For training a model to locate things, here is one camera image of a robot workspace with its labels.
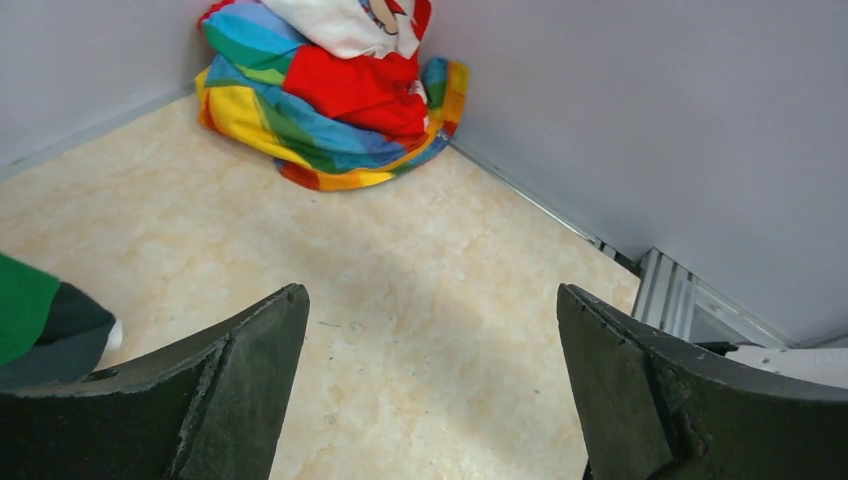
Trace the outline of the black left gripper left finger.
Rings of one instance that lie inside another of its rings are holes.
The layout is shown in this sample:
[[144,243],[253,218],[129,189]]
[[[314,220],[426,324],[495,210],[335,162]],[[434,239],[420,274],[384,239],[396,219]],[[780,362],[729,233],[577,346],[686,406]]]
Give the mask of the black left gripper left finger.
[[310,299],[244,311],[79,380],[1,395],[5,479],[266,479]]

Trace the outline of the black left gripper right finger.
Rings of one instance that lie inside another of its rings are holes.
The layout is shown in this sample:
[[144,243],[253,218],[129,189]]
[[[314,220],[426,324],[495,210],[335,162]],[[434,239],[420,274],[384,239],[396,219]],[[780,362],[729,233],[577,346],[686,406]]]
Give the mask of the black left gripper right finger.
[[843,479],[847,392],[734,359],[561,285],[557,319],[591,479]]

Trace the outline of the red white cartoon jacket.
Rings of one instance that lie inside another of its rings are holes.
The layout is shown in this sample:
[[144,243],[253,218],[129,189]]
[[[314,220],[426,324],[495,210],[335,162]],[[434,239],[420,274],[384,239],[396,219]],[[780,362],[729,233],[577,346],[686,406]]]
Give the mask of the red white cartoon jacket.
[[432,16],[429,0],[265,0],[263,4],[334,56],[413,58]]

